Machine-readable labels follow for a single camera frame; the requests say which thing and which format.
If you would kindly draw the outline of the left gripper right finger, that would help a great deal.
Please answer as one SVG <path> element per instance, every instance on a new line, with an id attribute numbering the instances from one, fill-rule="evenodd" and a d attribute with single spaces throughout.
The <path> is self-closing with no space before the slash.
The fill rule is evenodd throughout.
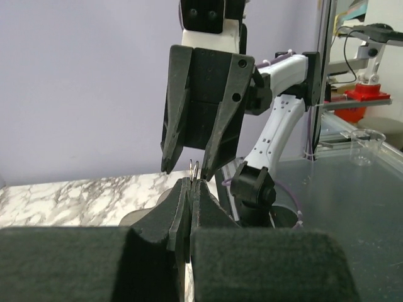
<path id="1" fill-rule="evenodd" d="M 192 187 L 196 301 L 359 301 L 341 245 L 315 230 L 239 227 L 205 181 Z"/>

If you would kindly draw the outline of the red robot base background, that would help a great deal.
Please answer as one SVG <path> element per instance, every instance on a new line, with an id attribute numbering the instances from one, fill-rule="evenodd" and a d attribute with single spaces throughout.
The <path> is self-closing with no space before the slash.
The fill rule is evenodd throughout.
<path id="1" fill-rule="evenodd" d="M 381 59 L 373 59 L 365 73 L 359 76 L 355 88 L 347 90 L 345 95 L 359 103 L 390 99 L 390 94 L 381 91 L 381 84 L 379 83 L 379 76 L 377 74 L 380 62 Z M 343 109 L 342 111 L 343 113 L 338 114 L 340 118 L 350 123 L 357 123 L 364 117 L 366 106 Z"/>

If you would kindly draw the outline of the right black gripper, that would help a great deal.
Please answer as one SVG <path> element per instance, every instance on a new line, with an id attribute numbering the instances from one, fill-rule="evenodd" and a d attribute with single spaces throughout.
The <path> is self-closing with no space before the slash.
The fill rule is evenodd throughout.
<path id="1" fill-rule="evenodd" d="M 261 113 L 267 74 L 246 53 L 246 1 L 182 1 L 181 45 L 169 54 L 161 170 L 171 173 L 183 147 L 205 150 L 201 178 L 235 159 L 245 113 Z"/>

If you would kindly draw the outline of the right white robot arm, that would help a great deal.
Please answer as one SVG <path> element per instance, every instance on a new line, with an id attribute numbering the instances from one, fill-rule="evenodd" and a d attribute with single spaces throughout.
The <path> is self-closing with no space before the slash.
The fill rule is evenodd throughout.
<path id="1" fill-rule="evenodd" d="M 298 121 L 321 92 L 317 52 L 291 50 L 257 64 L 246 53 L 245 1 L 180 1 L 182 41 L 169 53 L 161 169 L 170 173 L 185 147 L 204 152 L 210 180 L 236 158 L 244 115 L 271 111 L 253 149 L 230 180 L 236 222 L 273 226 L 273 176 Z"/>

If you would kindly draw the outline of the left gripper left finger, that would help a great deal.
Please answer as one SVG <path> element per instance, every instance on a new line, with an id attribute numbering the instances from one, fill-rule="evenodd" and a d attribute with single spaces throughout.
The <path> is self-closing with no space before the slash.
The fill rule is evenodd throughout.
<path id="1" fill-rule="evenodd" d="M 2 301 L 182 301 L 191 181 L 132 226 L 1 230 Z"/>

